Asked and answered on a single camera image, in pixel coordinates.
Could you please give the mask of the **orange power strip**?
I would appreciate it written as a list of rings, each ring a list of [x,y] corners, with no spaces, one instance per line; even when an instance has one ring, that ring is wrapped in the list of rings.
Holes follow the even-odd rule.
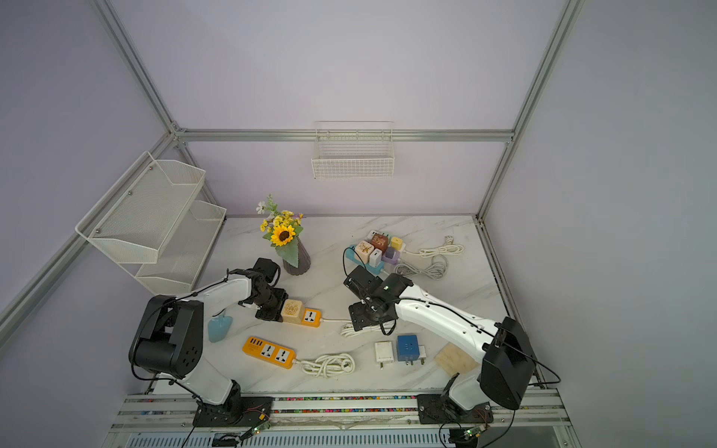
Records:
[[[277,367],[289,370],[293,367],[296,360],[294,350],[277,345],[276,343],[263,340],[256,336],[248,337],[246,343],[242,347],[245,355],[256,360],[268,362]]]
[[[302,319],[302,324],[300,326],[319,328],[321,324],[321,317],[322,315],[319,310],[304,308],[304,318]]]

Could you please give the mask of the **white charger plug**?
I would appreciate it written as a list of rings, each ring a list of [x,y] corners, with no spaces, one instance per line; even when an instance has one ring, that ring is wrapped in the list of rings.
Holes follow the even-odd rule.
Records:
[[[375,343],[375,362],[382,370],[388,364],[395,361],[394,348],[391,341],[381,341]]]

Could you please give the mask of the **beige cube plug adapter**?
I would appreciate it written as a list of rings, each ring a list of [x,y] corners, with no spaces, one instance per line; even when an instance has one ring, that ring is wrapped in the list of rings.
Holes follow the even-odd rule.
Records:
[[[304,303],[299,300],[285,300],[280,317],[283,323],[301,325],[304,318]]]

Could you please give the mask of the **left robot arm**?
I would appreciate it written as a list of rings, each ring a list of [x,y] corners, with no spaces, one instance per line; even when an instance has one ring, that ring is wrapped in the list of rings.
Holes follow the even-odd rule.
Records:
[[[280,276],[277,263],[259,258],[253,267],[229,270],[185,296],[151,298],[129,349],[131,368],[162,375],[205,405],[226,404],[239,386],[205,358],[207,323],[235,306],[254,309],[259,320],[280,322],[289,298],[277,286]]]

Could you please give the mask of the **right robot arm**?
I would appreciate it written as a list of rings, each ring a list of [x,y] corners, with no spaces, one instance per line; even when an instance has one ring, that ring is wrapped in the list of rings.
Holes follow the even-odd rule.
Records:
[[[403,320],[444,338],[478,363],[449,381],[445,402],[465,413],[489,401],[511,411],[521,407],[537,360],[519,322],[511,317],[497,322],[462,311],[405,276],[383,279],[362,266],[347,275],[344,285],[358,298],[349,306],[357,332]]]

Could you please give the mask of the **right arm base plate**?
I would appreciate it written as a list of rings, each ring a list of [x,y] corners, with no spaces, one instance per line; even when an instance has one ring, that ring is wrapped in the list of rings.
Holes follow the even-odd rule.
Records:
[[[464,410],[440,394],[420,394],[416,396],[416,401],[418,402],[418,419],[422,425],[492,424],[494,422],[492,408],[488,402],[480,403],[470,410]]]

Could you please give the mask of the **blue cube plug adapter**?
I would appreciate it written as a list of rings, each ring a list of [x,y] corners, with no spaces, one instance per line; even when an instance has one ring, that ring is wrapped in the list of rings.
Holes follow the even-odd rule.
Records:
[[[412,365],[419,360],[420,348],[416,334],[405,334],[397,337],[397,360]]]

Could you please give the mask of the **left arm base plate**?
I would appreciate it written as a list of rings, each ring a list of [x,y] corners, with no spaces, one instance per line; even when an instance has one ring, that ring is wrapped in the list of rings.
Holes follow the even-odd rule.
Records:
[[[268,396],[229,399],[222,405],[198,407],[194,427],[257,427],[270,418],[274,399]]]

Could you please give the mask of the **small white plug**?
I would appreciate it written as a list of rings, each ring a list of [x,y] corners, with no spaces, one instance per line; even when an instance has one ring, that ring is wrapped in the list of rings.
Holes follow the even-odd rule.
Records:
[[[418,359],[419,359],[420,363],[422,365],[424,365],[426,363],[426,359],[427,359],[427,351],[426,351],[424,345],[420,345],[420,347],[418,347],[418,349],[419,349],[419,358]]]

